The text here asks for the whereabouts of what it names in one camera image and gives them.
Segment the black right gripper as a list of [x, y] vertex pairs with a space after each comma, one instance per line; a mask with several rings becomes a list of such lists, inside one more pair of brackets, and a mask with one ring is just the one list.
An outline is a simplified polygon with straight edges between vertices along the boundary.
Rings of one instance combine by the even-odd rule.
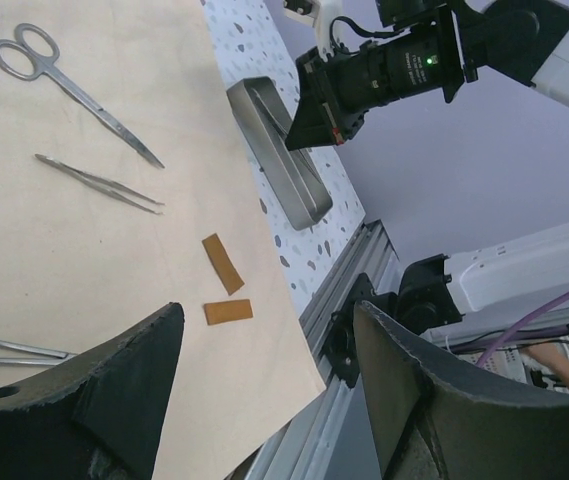
[[337, 18], [342, 43], [327, 61], [317, 45], [296, 60], [299, 102], [285, 139], [289, 151], [341, 145], [377, 107], [441, 90], [451, 102], [465, 81], [463, 28], [478, 23], [473, 9], [407, 9], [389, 16], [389, 32], [371, 32]]

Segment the short steel tweezers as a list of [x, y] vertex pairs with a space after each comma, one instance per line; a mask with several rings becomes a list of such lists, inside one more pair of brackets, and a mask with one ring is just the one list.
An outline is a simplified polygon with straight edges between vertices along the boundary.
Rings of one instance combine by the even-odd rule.
[[76, 179], [77, 181], [83, 183], [88, 188], [95, 190], [102, 195], [105, 195], [113, 200], [127, 204], [144, 212], [151, 213], [154, 215], [161, 215], [160, 211], [154, 208], [146, 207], [145, 205], [136, 202], [135, 198], [141, 199], [144, 202], [147, 202], [151, 205], [155, 205], [157, 207], [165, 206], [163, 202], [154, 200], [115, 180], [110, 180], [108, 178], [104, 178], [99, 175], [94, 175], [92, 173], [77, 169], [75, 167], [67, 165], [61, 161], [58, 161], [52, 157], [43, 154], [36, 153], [34, 155], [34, 158], [40, 161], [41, 163], [46, 164]]

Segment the long steel tweezers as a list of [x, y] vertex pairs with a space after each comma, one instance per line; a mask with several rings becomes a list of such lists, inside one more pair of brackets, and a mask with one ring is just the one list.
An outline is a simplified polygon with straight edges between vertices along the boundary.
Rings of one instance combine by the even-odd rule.
[[53, 367], [76, 356], [75, 353], [41, 348], [5, 340], [0, 340], [0, 350], [31, 354], [31, 357], [0, 357], [0, 365], [2, 366]]

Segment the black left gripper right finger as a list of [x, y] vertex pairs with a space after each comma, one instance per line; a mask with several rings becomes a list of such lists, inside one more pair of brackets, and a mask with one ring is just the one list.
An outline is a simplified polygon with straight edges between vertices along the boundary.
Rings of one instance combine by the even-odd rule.
[[385, 479], [569, 479], [569, 394], [478, 368], [375, 306], [357, 316]]

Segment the steel surgical scissors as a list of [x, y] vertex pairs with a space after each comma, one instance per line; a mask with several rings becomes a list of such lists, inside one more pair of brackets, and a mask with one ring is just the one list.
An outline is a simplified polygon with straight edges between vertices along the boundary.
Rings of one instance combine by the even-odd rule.
[[[37, 52], [25, 38], [27, 32], [38, 35], [51, 49], [50, 55]], [[72, 100], [87, 109], [105, 128], [123, 140], [137, 154], [154, 167], [165, 169], [160, 159], [128, 128], [95, 101], [90, 95], [70, 80], [55, 65], [60, 49], [55, 40], [42, 28], [31, 23], [20, 23], [14, 28], [13, 39], [0, 39], [0, 69], [21, 81], [32, 82], [42, 75], [49, 77]], [[11, 67], [2, 57], [2, 50], [10, 49], [21, 53], [32, 65], [31, 73], [21, 73]]]

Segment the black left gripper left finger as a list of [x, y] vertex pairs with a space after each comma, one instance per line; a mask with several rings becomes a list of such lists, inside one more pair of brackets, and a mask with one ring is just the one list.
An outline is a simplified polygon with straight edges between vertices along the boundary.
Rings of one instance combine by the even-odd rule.
[[0, 479], [149, 479], [184, 311], [168, 303], [113, 339], [0, 387]]

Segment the brown bandage strip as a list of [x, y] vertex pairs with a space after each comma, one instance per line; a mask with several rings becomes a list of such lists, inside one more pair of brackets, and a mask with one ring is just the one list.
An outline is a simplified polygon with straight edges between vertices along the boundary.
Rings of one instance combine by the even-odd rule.
[[229, 296], [235, 294], [244, 285], [233, 262], [231, 261], [220, 237], [214, 233], [202, 240], [203, 248]]
[[209, 326], [246, 320], [253, 317], [252, 304], [249, 299], [212, 302], [203, 305]]

